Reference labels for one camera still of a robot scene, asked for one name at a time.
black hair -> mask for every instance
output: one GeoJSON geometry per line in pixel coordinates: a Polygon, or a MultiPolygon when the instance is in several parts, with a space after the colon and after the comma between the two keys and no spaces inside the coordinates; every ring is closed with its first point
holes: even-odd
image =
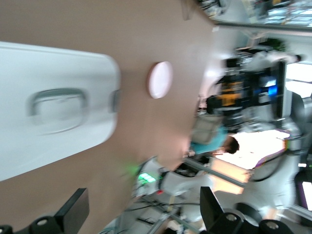
{"type": "Polygon", "coordinates": [[[226,152],[233,155],[236,153],[237,150],[239,150],[239,143],[234,137],[232,137],[232,140],[229,143],[229,146],[226,152]]]}

green glowing light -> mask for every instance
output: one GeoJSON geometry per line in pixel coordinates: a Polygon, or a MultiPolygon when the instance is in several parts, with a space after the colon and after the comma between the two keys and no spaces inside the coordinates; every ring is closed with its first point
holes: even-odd
{"type": "Polygon", "coordinates": [[[138,176],[138,179],[144,179],[145,181],[152,183],[155,182],[156,179],[154,177],[151,177],[149,174],[147,173],[142,173],[138,176]]]}

person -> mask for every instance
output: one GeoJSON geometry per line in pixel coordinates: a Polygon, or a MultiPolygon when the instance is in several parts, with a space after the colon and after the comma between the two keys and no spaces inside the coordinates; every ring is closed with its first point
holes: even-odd
{"type": "Polygon", "coordinates": [[[207,145],[198,144],[191,142],[191,149],[194,151],[195,155],[212,152],[224,152],[229,154],[235,154],[239,150],[239,143],[233,137],[227,133],[226,128],[220,125],[218,131],[211,142],[207,145]]]}

teal shirt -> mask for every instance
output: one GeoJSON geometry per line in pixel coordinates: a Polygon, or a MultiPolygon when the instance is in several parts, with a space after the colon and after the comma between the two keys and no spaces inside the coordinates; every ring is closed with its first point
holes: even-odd
{"type": "Polygon", "coordinates": [[[227,135],[228,135],[228,132],[226,128],[223,125],[221,125],[218,129],[217,134],[211,140],[210,144],[201,145],[201,144],[196,144],[196,143],[191,142],[191,147],[195,151],[195,154],[197,155],[205,153],[205,152],[211,152],[211,151],[217,150],[223,145],[223,143],[226,140],[227,135]]]}

green light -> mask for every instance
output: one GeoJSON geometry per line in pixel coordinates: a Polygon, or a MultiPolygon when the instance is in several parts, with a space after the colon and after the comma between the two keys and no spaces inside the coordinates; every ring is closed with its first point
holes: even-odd
{"type": "Polygon", "coordinates": [[[138,179],[144,179],[149,183],[155,182],[156,179],[154,177],[151,177],[149,174],[147,173],[142,173],[138,176],[138,179]]]}

